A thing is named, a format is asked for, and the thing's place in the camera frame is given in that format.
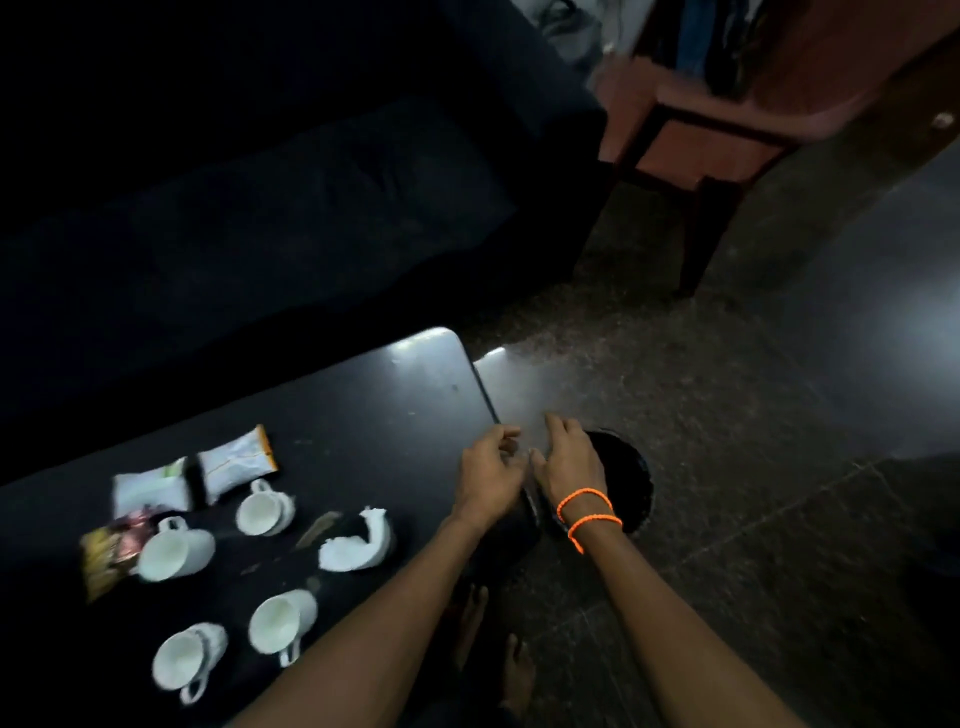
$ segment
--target orange string bracelet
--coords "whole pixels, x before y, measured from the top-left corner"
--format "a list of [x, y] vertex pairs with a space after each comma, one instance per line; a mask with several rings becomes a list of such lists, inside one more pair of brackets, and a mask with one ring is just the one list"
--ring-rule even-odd
[[[582, 496], [584, 493], [591, 493], [595, 496], [601, 497], [604, 500], [604, 502], [607, 503], [607, 506], [611, 510], [613, 510], [613, 504], [610, 502], [610, 499], [607, 497], [606, 493], [603, 493], [602, 491], [598, 491], [596, 488], [581, 488], [579, 491], [574, 491], [569, 496], [561, 500], [560, 503], [558, 503], [557, 518], [560, 519], [561, 523], [566, 523], [566, 521], [564, 521], [564, 515], [561, 513], [561, 511], [564, 510], [564, 506], [567, 505], [570, 501], [572, 501], [577, 496]], [[577, 530], [579, 526], [589, 521], [613, 521], [613, 522], [619, 523], [621, 527], [623, 526], [623, 521], [621, 521], [617, 516], [612, 516], [607, 513], [594, 513], [592, 516], [583, 516], [581, 519], [579, 519], [573, 525], [571, 525], [569, 529], [566, 531], [566, 537], [573, 542], [573, 545], [577, 547], [577, 550], [580, 551], [580, 553], [584, 552], [584, 548], [580, 546], [579, 541], [573, 538], [573, 532]]]
[[604, 502], [607, 503], [607, 506], [613, 510], [613, 504], [610, 502], [610, 499], [607, 497], [606, 493], [603, 491], [598, 491], [596, 488], [581, 488], [579, 491], [574, 491], [557, 504], [557, 518], [560, 519], [560, 523], [566, 523], [566, 521], [564, 521], [564, 514], [561, 513], [561, 511], [564, 510], [564, 506], [577, 496], [582, 496], [584, 493], [593, 493], [595, 496], [601, 497]]
[[620, 527], [623, 527], [623, 521], [621, 521], [617, 516], [609, 516], [606, 513], [594, 513], [592, 516], [583, 516], [579, 521], [570, 526], [570, 530], [566, 532], [566, 538], [573, 542], [573, 545], [577, 547], [577, 550], [580, 553], [584, 552], [584, 548], [580, 546], [580, 542], [573, 538], [573, 532], [577, 528], [587, 521], [613, 521], [620, 524]]

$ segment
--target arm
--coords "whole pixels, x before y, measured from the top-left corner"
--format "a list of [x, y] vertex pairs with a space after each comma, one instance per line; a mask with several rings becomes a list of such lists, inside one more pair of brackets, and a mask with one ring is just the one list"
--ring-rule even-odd
[[233, 728], [375, 728], [396, 722], [453, 587], [481, 536], [513, 505], [525, 459], [518, 427], [464, 450], [453, 513], [417, 556], [321, 637]]
[[[552, 452], [533, 453], [537, 480], [556, 504], [580, 488], [607, 492], [603, 465], [576, 420], [547, 415]], [[591, 495], [564, 508], [574, 523], [610, 513]], [[603, 577], [660, 710], [673, 728], [803, 728], [756, 673], [667, 586], [610, 521], [585, 523], [576, 536]]]

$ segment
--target black table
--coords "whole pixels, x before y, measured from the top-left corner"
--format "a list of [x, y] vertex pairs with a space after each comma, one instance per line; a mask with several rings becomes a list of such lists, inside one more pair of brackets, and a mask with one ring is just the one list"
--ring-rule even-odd
[[[48, 701], [44, 710], [72, 705], [86, 713], [80, 706], [89, 704], [133, 710], [140, 722], [229, 719], [279, 673], [276, 656], [257, 654], [247, 639], [255, 607], [319, 577], [320, 613], [305, 643], [315, 640], [429, 541], [450, 511], [461, 450], [494, 421], [459, 339], [435, 328], [18, 480], [0, 489], [8, 654], [20, 655], [27, 682], [70, 688], [72, 698]], [[216, 506], [185, 514], [217, 538], [205, 570], [159, 584], [130, 578], [85, 607], [78, 541], [110, 520], [111, 477], [220, 445], [258, 423], [280, 466], [271, 481], [297, 499], [292, 526], [273, 538], [240, 534], [234, 515], [249, 489], [239, 487]], [[293, 550], [321, 514], [368, 505], [388, 509], [398, 536], [382, 567], [319, 572], [316, 546]], [[197, 621], [222, 623], [230, 643], [206, 695], [183, 709], [176, 693], [153, 685], [150, 664], [164, 639]]]

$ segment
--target foot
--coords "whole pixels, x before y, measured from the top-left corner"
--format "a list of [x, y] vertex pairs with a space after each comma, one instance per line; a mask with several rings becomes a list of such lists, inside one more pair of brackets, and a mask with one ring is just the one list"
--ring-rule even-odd
[[523, 720], [527, 715], [536, 678], [537, 666], [530, 656], [529, 645], [511, 635], [507, 638], [507, 654], [503, 661], [503, 700], [500, 706], [513, 713], [517, 720]]
[[467, 664], [477, 630], [480, 629], [480, 622], [483, 621], [488, 599], [490, 599], [490, 592], [487, 587], [477, 589], [470, 584], [467, 606], [464, 607], [464, 613], [460, 616], [460, 631], [457, 633], [457, 642], [453, 646], [453, 664], [461, 672]]

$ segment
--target chair armrest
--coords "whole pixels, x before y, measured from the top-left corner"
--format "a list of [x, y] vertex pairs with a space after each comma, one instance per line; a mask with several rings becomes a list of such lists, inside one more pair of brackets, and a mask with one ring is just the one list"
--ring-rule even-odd
[[871, 88], [830, 109], [808, 114], [781, 114], [758, 107], [753, 100], [731, 101], [710, 96], [685, 79], [657, 86], [657, 103], [673, 117], [697, 126], [782, 144], [805, 144], [833, 136], [877, 97]]
[[536, 144], [596, 160], [607, 114], [510, 0], [433, 0], [439, 32]]

